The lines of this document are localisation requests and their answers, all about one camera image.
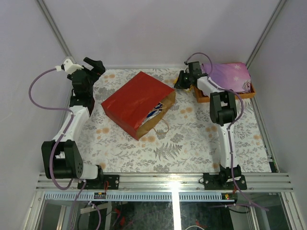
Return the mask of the yellow snack packet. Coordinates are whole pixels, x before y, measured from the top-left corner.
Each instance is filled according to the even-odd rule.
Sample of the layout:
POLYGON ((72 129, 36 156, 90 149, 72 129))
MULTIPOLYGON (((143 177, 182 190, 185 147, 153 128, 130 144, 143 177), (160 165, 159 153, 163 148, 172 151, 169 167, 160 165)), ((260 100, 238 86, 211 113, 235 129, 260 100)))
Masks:
POLYGON ((192 91, 193 91, 193 86, 190 86, 188 89, 185 89, 184 91, 186 92, 186 93, 191 93, 192 91))

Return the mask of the blue chips bag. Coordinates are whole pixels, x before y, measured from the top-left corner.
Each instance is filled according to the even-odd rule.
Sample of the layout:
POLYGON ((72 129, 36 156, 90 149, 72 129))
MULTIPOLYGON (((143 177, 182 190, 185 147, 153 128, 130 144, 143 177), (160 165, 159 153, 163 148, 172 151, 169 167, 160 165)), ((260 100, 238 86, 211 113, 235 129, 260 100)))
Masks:
POLYGON ((150 119, 157 116, 162 111, 162 109, 163 109, 163 104, 162 103, 157 104, 156 107, 148 113, 146 118, 143 120, 142 124, 146 123, 150 119))

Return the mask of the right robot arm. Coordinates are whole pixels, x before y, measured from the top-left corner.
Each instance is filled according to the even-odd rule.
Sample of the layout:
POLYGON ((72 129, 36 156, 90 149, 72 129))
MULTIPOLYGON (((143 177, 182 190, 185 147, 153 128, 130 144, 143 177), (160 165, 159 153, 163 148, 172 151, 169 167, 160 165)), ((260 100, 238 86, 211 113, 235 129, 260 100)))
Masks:
POLYGON ((208 73, 202 71, 198 61, 188 63, 187 70, 179 72, 174 85, 176 89, 188 89, 195 86, 210 97, 210 119, 217 125, 220 141, 220 171, 217 175, 205 173, 203 175, 204 187, 209 190, 236 191, 247 190, 247 182, 242 174, 241 167, 236 158, 234 142, 234 123, 244 112, 244 103, 240 98, 241 112, 237 114, 235 97, 238 93, 225 89, 214 82, 208 73))

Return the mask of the wooden tray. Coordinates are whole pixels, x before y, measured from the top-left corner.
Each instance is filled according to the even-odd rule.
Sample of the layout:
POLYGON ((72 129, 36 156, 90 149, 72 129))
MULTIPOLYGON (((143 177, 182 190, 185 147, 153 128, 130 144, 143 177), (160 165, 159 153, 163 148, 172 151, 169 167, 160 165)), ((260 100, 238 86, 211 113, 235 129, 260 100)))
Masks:
MULTIPOLYGON (((196 94, 196 99, 198 103, 207 103, 210 101, 211 99, 211 94, 214 95, 220 95, 221 97, 221 101, 226 103, 228 102, 228 97, 235 97, 237 99, 237 96, 230 93, 228 90, 229 89, 224 89, 224 88, 220 88, 217 84, 215 84, 211 78, 210 81, 213 84, 209 84, 206 85, 205 83, 207 82, 207 77, 204 78, 204 80, 202 80, 200 82, 200 89, 198 89, 197 87, 194 87, 194 91, 196 94)), ((237 94, 240 95, 240 97, 242 99, 246 99, 246 98, 252 98, 255 96, 256 91, 251 83, 251 90, 250 92, 244 93, 244 92, 236 92, 237 94)))

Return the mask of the red paper bag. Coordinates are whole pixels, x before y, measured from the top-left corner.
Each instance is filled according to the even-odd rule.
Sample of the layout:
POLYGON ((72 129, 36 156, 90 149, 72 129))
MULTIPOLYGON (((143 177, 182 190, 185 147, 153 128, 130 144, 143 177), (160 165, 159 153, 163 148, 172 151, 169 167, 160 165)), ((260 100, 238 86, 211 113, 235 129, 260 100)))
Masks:
POLYGON ((154 77, 139 72, 101 103, 105 114, 134 139, 153 129, 174 105, 176 92, 154 77), (162 103, 162 111, 142 124, 148 113, 162 103))

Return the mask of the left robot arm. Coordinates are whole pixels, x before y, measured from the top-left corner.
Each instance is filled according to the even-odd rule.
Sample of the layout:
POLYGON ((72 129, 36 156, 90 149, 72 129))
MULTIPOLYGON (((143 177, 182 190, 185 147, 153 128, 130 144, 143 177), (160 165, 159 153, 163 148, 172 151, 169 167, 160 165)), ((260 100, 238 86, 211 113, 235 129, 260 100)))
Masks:
POLYGON ((55 137, 41 147, 46 177, 60 190, 69 189, 76 179, 88 181, 94 189, 102 188, 105 183, 101 166, 84 163, 77 146, 81 130, 94 109, 94 84, 106 71, 100 60, 85 57, 84 62, 92 68, 76 64, 70 58, 54 68, 66 72, 72 83, 70 104, 64 108, 67 117, 55 137))

